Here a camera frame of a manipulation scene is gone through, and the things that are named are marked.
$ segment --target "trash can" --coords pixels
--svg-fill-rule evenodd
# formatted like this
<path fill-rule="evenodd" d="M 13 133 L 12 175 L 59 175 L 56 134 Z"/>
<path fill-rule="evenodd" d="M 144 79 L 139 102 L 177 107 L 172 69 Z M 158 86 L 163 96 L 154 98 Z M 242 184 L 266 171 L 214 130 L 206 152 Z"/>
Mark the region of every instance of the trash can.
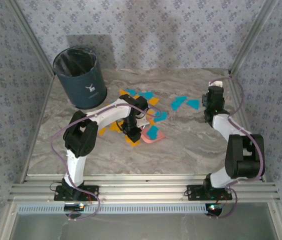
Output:
<path fill-rule="evenodd" d="M 88 47 L 70 47 L 60 52 L 53 61 L 70 102 L 78 109 L 93 109 L 107 97 L 97 55 Z"/>

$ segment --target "marble tabletop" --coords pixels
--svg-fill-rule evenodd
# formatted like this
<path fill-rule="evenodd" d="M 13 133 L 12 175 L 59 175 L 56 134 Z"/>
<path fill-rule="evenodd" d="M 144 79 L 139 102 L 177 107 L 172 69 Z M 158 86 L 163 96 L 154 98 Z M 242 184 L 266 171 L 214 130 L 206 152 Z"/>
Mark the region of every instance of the marble tabletop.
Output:
<path fill-rule="evenodd" d="M 168 113 L 156 126 L 166 138 L 155 143 L 141 142 L 131 147 L 123 133 L 109 131 L 98 135 L 94 150 L 87 156 L 84 174 L 207 174 L 224 165 L 227 142 L 204 121 L 204 107 L 198 110 L 183 103 L 176 111 L 171 102 L 178 96 L 198 99 L 208 89 L 208 81 L 225 75 L 221 69 L 149 69 L 102 70 L 108 94 L 98 108 L 119 97 L 120 89 L 152 91 L 156 105 Z M 227 84 L 225 109 L 234 110 Z M 30 159 L 28 174 L 64 174 L 62 162 L 53 154 L 49 141 L 69 121 L 77 109 L 69 102 L 58 78 L 55 78 L 45 107 L 40 130 Z M 55 149 L 66 158 L 62 136 Z"/>

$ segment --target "robotic arm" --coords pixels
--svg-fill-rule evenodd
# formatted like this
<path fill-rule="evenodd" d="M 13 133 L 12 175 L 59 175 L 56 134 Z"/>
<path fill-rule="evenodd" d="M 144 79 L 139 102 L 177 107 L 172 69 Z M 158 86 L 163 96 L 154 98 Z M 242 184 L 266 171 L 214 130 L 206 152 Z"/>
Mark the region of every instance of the robotic arm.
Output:
<path fill-rule="evenodd" d="M 229 113 L 224 110 L 225 99 L 223 93 L 224 89 L 221 82 L 218 85 L 210 85 L 207 94 L 202 96 L 202 104 L 205 107 L 205 121 L 212 128 L 219 131 L 228 142 L 224 167 L 214 173 L 208 174 L 203 181 L 203 185 L 200 187 L 200 193 L 197 193 L 203 196 L 204 199 L 211 199 L 210 193 L 217 189 L 224 189 L 229 183 L 238 178 L 255 178 L 260 170 L 260 158 L 255 146 L 244 133 L 236 129 L 229 122 Z M 98 111 L 88 112 L 87 114 L 77 111 L 73 115 L 70 123 L 82 119 L 87 115 L 95 115 L 90 119 L 69 127 L 63 135 L 67 149 L 69 176 L 66 175 L 62 179 L 62 186 L 73 200 L 77 200 L 81 192 L 73 188 L 69 177 L 71 177 L 73 183 L 78 188 L 82 189 L 84 187 L 83 172 L 86 158 L 95 146 L 97 134 L 100 129 L 119 119 L 123 119 L 123 124 L 120 126 L 122 132 L 134 143 L 140 139 L 140 127 L 149 124 L 149 122 L 146 120 L 145 115 L 143 117 L 138 116 L 141 112 L 131 106 L 138 107 L 143 111 L 148 109 L 148 103 L 145 98 L 140 96 L 134 99 L 126 94 L 120 96 L 111 105 L 101 108 Z M 263 137 L 260 134 L 251 134 L 251 136 L 260 147 L 264 159 Z M 261 175 L 264 174 L 264 171 L 265 167 L 263 165 Z"/>
<path fill-rule="evenodd" d="M 208 87 L 207 94 L 202 96 L 205 107 L 204 119 L 209 125 L 221 133 L 227 140 L 225 166 L 220 170 L 208 174 L 203 187 L 206 191 L 211 188 L 221 189 L 238 178 L 252 179 L 260 170 L 260 158 L 251 140 L 229 122 L 229 113 L 224 110 L 225 100 L 222 82 Z M 248 134 L 254 138 L 261 149 L 264 159 L 264 141 L 260 134 Z"/>
<path fill-rule="evenodd" d="M 119 119 L 123 119 L 123 124 L 120 126 L 122 132 L 134 143 L 140 139 L 140 128 L 149 124 L 149 122 L 146 120 L 145 115 L 143 117 L 139 117 L 138 115 L 140 115 L 140 112 L 132 108 L 131 105 L 138 107 L 143 111 L 148 109 L 147 100 L 142 96 L 134 99 L 128 94 L 125 94 L 120 96 L 120 98 L 112 104 L 97 111 L 88 112 L 87 114 L 82 111 L 77 111 L 73 115 L 70 124 L 86 117 L 87 115 L 95 115 L 90 119 L 81 121 L 78 124 L 69 127 L 63 135 L 69 176 L 66 175 L 62 179 L 62 185 L 74 200 L 78 199 L 81 192 L 73 188 L 71 182 L 69 181 L 69 177 L 71 177 L 73 183 L 78 188 L 82 188 L 84 185 L 83 176 L 86 158 L 95 147 L 97 134 L 100 129 Z"/>

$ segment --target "patterned wall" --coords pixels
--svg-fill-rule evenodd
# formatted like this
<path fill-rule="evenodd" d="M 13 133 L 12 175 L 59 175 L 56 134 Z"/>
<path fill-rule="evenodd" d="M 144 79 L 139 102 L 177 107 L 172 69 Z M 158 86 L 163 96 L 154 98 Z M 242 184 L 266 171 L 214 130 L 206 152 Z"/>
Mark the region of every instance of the patterned wall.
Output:
<path fill-rule="evenodd" d="M 282 0 L 236 76 L 244 85 L 252 130 L 265 139 L 266 172 L 282 198 Z"/>
<path fill-rule="evenodd" d="M 0 0 L 0 218 L 20 180 L 50 79 Z"/>
<path fill-rule="evenodd" d="M 226 68 L 264 0 L 17 0 L 45 54 L 88 45 L 103 68 Z"/>

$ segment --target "bin logo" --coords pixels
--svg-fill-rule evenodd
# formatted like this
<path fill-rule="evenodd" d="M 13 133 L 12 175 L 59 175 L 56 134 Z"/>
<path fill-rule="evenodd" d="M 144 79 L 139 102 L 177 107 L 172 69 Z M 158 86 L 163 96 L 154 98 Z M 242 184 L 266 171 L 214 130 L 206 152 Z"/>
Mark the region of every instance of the bin logo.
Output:
<path fill-rule="evenodd" d="M 90 89 L 90 93 L 92 93 L 93 91 L 96 90 L 96 88 L 93 86 L 93 84 L 91 84 L 91 86 L 86 86 L 86 89 Z"/>

